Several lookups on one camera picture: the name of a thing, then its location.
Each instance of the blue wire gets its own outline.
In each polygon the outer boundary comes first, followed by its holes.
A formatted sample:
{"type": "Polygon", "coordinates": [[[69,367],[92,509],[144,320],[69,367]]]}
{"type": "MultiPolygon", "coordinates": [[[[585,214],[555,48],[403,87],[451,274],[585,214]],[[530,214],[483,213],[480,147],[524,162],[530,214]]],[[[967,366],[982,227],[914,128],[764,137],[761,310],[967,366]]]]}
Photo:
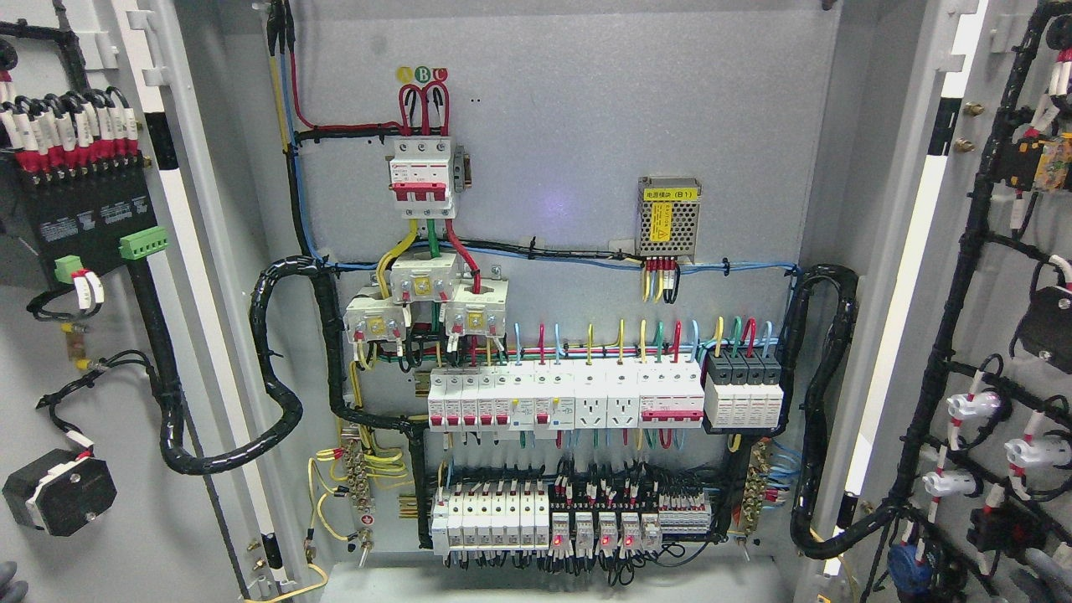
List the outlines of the blue wire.
{"type": "Polygon", "coordinates": [[[281,78],[280,88],[283,89],[283,115],[286,117],[287,136],[291,141],[291,149],[294,152],[294,179],[296,188],[298,189],[298,217],[301,221],[301,231],[306,239],[306,247],[309,248],[309,253],[313,258],[319,262],[324,262],[328,266],[343,270],[371,270],[376,267],[373,263],[343,264],[326,262],[316,251],[316,245],[313,242],[312,231],[309,226],[309,208],[306,206],[306,183],[304,178],[301,175],[301,155],[298,152],[298,142],[294,136],[294,118],[291,116],[291,86],[287,70],[283,67],[282,54],[277,57],[276,63],[279,65],[279,74],[281,78]]]}
{"type": "Polygon", "coordinates": [[[521,366],[521,325],[513,323],[513,345],[517,348],[513,358],[517,366],[521,366]]]}
{"type": "Polygon", "coordinates": [[[693,359],[698,359],[700,355],[700,323],[693,319],[693,359]]]}
{"type": "Polygon", "coordinates": [[[771,321],[766,321],[766,332],[763,335],[763,339],[766,340],[766,342],[763,343],[763,357],[764,358],[769,358],[770,357],[769,351],[770,351],[770,348],[771,348],[771,337],[773,335],[774,335],[774,323],[772,323],[771,321]]]}

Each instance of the green wire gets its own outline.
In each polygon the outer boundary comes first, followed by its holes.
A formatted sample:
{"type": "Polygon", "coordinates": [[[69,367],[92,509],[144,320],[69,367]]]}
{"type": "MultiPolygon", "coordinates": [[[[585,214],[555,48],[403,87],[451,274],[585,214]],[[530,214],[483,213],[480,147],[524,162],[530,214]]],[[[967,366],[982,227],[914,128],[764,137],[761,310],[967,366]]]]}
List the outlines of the green wire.
{"type": "Polygon", "coordinates": [[[662,321],[655,328],[655,362],[662,362],[662,321]]]}
{"type": "Polygon", "coordinates": [[[736,349],[738,345],[741,344],[741,335],[743,333],[744,333],[744,321],[741,320],[741,317],[733,317],[733,340],[732,340],[733,344],[730,350],[731,352],[730,355],[732,355],[734,358],[736,357],[736,349]]]}
{"type": "Polygon", "coordinates": [[[432,252],[432,258],[440,256],[440,238],[435,234],[435,220],[428,221],[428,250],[432,252]]]}

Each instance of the red wire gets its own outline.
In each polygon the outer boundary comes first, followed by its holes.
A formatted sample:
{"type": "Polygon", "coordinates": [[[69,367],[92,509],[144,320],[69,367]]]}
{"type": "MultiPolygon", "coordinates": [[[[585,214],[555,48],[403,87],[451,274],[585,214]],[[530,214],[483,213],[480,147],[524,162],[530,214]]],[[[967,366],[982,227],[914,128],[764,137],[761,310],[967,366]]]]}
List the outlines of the red wire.
{"type": "Polygon", "coordinates": [[[298,116],[298,120],[306,124],[306,128],[314,130],[375,130],[379,128],[398,128],[402,129],[401,124],[397,121],[388,121],[387,123],[352,123],[352,124],[331,124],[331,126],[317,126],[312,123],[306,116],[301,113],[301,99],[298,98],[298,63],[295,59],[295,53],[291,53],[291,95],[294,97],[294,113],[298,116]]]}
{"type": "Polygon", "coordinates": [[[405,86],[399,88],[399,112],[402,113],[402,126],[399,130],[402,131],[402,135],[408,136],[413,133],[413,124],[410,123],[410,114],[405,111],[405,91],[413,90],[417,94],[417,102],[420,103],[420,128],[421,133],[426,136],[429,132],[425,132],[423,129],[428,126],[428,98],[425,97],[425,91],[420,89],[420,86],[416,84],[406,84],[405,86]]]}
{"type": "Polygon", "coordinates": [[[678,362],[678,355],[681,353],[681,321],[673,325],[673,362],[678,362]]]}
{"type": "MultiPolygon", "coordinates": [[[[465,263],[468,264],[470,271],[473,273],[473,293],[480,295],[480,267],[476,265],[476,260],[473,259],[473,255],[465,249],[462,241],[458,239],[458,235],[455,234],[455,221],[444,220],[444,222],[447,223],[447,239],[450,240],[450,245],[455,246],[455,251],[461,254],[465,263]]],[[[542,337],[540,337],[539,347],[544,347],[542,337]]]]}
{"type": "Polygon", "coordinates": [[[741,334],[741,342],[744,343],[744,338],[748,337],[748,349],[745,350],[744,355],[751,357],[751,349],[756,345],[756,317],[748,319],[748,322],[744,323],[744,333],[741,334]]]}
{"type": "Polygon", "coordinates": [[[450,93],[447,92],[447,86],[444,83],[430,82],[423,88],[421,88],[421,91],[425,92],[426,102],[428,100],[428,93],[432,88],[438,88],[440,90],[443,90],[443,116],[442,116],[443,123],[440,126],[440,135],[446,136],[447,128],[450,124],[450,93]]]}

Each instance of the red breaker toggle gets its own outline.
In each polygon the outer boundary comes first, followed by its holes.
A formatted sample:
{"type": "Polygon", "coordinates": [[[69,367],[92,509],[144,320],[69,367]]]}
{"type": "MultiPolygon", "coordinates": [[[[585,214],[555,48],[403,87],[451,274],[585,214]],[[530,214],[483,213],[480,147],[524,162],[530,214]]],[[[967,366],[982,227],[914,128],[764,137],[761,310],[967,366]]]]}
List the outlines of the red breaker toggle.
{"type": "Polygon", "coordinates": [[[433,201],[447,201],[447,185],[444,182],[394,182],[391,190],[398,201],[428,201],[429,194],[433,201]]]}
{"type": "Polygon", "coordinates": [[[640,413],[641,421],[703,421],[703,411],[652,410],[640,413]]]}

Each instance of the black wire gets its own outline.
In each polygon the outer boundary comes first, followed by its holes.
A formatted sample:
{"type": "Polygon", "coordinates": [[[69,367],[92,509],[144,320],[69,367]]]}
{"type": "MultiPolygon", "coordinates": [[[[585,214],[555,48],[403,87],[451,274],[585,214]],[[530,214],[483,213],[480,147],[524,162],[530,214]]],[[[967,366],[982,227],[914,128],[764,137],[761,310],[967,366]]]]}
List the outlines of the black wire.
{"type": "Polygon", "coordinates": [[[1031,201],[1027,202],[1027,210],[1024,212],[1024,221],[1018,229],[1013,229],[1012,231],[1013,240],[1024,239],[1024,234],[1027,232],[1027,225],[1031,222],[1031,216],[1034,215],[1034,206],[1039,202],[1040,196],[1039,192],[1031,193],[1031,201]]]}

